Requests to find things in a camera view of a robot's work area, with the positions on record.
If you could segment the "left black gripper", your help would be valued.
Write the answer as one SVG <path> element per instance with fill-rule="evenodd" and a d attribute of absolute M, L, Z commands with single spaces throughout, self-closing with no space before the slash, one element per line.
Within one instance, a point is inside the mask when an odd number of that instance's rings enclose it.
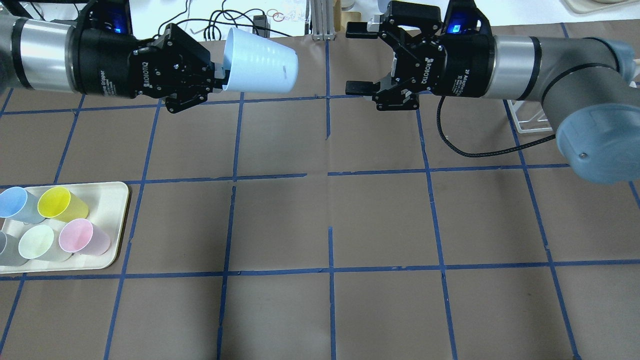
<path fill-rule="evenodd" d="M 84 95 L 163 100 L 176 114 L 222 92 L 230 68 L 176 23 L 148 39 L 133 35 L 127 0 L 90 0 L 75 27 L 75 90 Z"/>

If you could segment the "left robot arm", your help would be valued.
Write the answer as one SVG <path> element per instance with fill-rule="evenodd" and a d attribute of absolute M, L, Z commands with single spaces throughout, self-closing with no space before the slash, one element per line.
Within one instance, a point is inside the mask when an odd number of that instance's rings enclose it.
<path fill-rule="evenodd" d="M 1 16 L 1 88 L 146 96 L 176 114 L 220 92 L 229 66 L 176 23 L 137 39 L 128 0 L 89 0 L 75 20 Z"/>

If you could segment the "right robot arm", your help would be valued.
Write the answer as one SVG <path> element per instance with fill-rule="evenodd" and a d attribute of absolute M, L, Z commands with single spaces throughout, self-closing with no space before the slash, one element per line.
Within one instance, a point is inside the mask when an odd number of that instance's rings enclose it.
<path fill-rule="evenodd" d="M 380 39 L 394 53 L 378 82 L 349 80 L 347 95 L 379 111 L 414 111 L 419 94 L 535 101 L 573 171 L 594 183 L 638 180 L 639 67 L 628 43 L 589 38 L 494 35 L 473 0 L 437 6 L 390 1 L 368 22 L 349 22 L 350 39 Z"/>

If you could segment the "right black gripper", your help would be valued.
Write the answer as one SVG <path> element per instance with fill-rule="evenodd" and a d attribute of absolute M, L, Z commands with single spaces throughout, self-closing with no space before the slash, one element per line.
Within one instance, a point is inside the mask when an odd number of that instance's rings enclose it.
<path fill-rule="evenodd" d="M 345 95 L 371 97 L 379 111 L 418 109 L 418 95 L 480 98 L 489 90 L 496 44 L 473 0 L 438 6 L 393 0 L 370 22 L 347 22 L 347 39 L 381 39 L 393 50 L 378 82 L 348 80 Z"/>

